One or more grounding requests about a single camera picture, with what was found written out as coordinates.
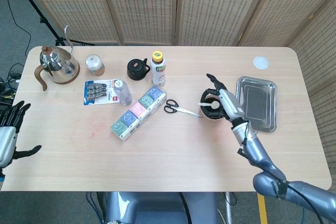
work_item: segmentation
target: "wooden tabletop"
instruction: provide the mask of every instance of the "wooden tabletop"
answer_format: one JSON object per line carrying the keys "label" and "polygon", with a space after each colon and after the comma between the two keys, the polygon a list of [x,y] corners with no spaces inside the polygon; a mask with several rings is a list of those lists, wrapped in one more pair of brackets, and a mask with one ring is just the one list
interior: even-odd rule
{"label": "wooden tabletop", "polygon": [[[151,72],[141,81],[127,76],[131,59],[150,58],[161,50],[167,60],[167,97],[182,108],[201,113],[203,91],[213,88],[211,73],[232,93],[240,76],[273,81],[278,87],[277,129],[258,136],[288,180],[303,180],[328,189],[326,159],[295,52],[276,47],[75,47],[78,78],[66,85],[47,79],[42,91],[34,77],[41,47],[27,58],[15,103],[31,103],[18,136],[17,149],[42,149],[14,160],[4,170],[2,190],[24,191],[253,191],[260,170],[237,154],[239,148],[226,120],[211,121],[159,108],[129,139],[119,140],[110,126],[128,108],[122,104],[83,105],[88,80],[125,80],[134,99],[151,86]],[[98,54],[106,70],[93,76],[85,65]],[[266,70],[253,65],[264,56]]]}

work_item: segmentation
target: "stainless steel kettle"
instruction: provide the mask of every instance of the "stainless steel kettle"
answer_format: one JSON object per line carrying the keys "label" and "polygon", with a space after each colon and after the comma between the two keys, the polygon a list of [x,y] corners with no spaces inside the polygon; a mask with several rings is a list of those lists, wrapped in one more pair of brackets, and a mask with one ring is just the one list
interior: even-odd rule
{"label": "stainless steel kettle", "polygon": [[47,84],[41,77],[41,72],[45,70],[54,83],[66,84],[76,79],[79,74],[79,63],[71,56],[73,44],[67,38],[67,27],[64,28],[64,34],[67,42],[70,44],[69,52],[60,47],[42,47],[40,53],[41,65],[35,69],[35,78],[41,83],[43,91],[47,90]]}

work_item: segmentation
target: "robotic arm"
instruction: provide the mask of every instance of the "robotic arm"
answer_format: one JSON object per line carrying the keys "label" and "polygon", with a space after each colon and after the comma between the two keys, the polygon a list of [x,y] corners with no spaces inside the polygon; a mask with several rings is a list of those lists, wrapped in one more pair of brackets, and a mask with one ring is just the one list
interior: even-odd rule
{"label": "robotic arm", "polygon": [[3,168],[11,164],[13,159],[32,156],[41,149],[41,145],[37,145],[30,151],[16,150],[17,134],[30,103],[23,105],[24,101],[20,101],[0,114],[0,190],[5,179]]}
{"label": "robotic arm", "polygon": [[336,222],[336,195],[302,181],[287,181],[283,172],[272,162],[250,122],[243,119],[244,112],[235,96],[213,75],[207,74],[216,89],[207,89],[217,95],[223,108],[225,119],[232,123],[232,132],[240,144],[238,154],[250,164],[263,170],[253,178],[253,187],[261,195],[290,201],[300,207],[313,210],[320,223],[320,216]]}

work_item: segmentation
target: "stainless steel tray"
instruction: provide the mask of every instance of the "stainless steel tray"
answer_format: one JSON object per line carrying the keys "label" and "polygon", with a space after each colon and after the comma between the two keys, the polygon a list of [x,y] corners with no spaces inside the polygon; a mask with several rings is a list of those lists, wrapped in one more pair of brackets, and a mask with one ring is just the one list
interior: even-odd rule
{"label": "stainless steel tray", "polygon": [[243,106],[244,119],[256,130],[277,128],[277,86],[274,82],[242,76],[237,81],[236,98]]}

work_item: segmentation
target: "scissors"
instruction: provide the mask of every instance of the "scissors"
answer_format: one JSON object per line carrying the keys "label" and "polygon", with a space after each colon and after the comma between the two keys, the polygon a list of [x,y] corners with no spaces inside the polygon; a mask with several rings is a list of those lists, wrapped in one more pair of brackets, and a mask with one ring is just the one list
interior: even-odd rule
{"label": "scissors", "polygon": [[180,112],[185,113],[187,115],[192,115],[192,116],[195,116],[197,118],[202,118],[201,115],[198,115],[198,114],[196,114],[194,112],[191,112],[189,110],[185,110],[183,108],[180,108],[179,104],[173,99],[168,99],[166,101],[166,105],[164,106],[163,109],[164,109],[165,112],[167,112],[169,114],[173,114],[173,113],[176,113],[177,111],[180,111]]}

